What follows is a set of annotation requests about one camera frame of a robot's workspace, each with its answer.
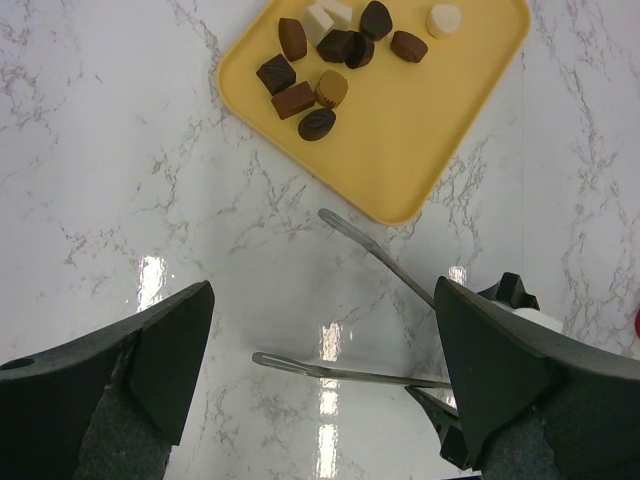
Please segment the brown oval chocolate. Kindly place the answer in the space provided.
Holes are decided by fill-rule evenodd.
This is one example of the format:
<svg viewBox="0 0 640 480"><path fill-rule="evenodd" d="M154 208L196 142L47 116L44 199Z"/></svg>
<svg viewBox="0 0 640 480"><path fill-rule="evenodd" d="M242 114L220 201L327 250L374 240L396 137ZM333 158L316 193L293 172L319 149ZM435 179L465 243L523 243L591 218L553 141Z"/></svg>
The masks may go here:
<svg viewBox="0 0 640 480"><path fill-rule="evenodd" d="M410 63L420 63L428 52L423 40L403 30L394 32L390 48L397 57Z"/></svg>

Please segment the white teardrop chocolate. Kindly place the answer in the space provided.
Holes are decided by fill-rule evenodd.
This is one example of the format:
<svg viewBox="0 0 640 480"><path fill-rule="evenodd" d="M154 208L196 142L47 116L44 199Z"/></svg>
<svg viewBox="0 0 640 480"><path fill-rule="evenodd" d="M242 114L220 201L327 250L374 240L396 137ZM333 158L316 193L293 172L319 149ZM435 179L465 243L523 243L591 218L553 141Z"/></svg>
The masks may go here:
<svg viewBox="0 0 640 480"><path fill-rule="evenodd" d="M455 4L440 3L434 5L426 19L429 33L436 39L443 39L453 35L462 22L462 12Z"/></svg>

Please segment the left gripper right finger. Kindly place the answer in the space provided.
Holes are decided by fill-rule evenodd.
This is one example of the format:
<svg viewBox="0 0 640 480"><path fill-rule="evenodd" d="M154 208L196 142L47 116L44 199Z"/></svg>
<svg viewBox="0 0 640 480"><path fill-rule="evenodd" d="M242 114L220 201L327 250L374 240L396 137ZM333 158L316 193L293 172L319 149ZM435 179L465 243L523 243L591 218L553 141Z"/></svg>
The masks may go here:
<svg viewBox="0 0 640 480"><path fill-rule="evenodd" d="M638 478L637 360L445 277L435 310L469 461L485 478Z"/></svg>

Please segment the metal tongs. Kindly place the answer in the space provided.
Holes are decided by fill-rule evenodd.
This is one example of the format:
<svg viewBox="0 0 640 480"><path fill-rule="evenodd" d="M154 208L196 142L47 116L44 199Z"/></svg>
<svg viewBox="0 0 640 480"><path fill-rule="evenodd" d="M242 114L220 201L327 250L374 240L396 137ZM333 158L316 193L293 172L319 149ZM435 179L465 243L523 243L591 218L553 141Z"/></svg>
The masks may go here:
<svg viewBox="0 0 640 480"><path fill-rule="evenodd" d="M326 208L318 210L318 217L334 233L360 245L388 273L356 279L358 291L371 291L372 301L322 326L319 353L313 362L271 352L255 352L252 361L311 378L450 390L451 384L442 377L413 375L423 363L417 357L415 334L425 330L431 342L438 338L429 319L435 313L433 295L412 280L376 241L343 217Z"/></svg>

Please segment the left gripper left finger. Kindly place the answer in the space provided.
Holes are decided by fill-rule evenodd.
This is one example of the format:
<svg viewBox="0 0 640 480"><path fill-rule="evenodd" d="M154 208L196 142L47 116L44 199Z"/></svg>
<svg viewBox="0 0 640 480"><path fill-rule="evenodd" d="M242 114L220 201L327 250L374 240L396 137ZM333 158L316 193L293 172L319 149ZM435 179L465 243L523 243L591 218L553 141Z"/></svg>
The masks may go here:
<svg viewBox="0 0 640 480"><path fill-rule="evenodd" d="M210 333L207 281L1 367L4 479L161 479Z"/></svg>

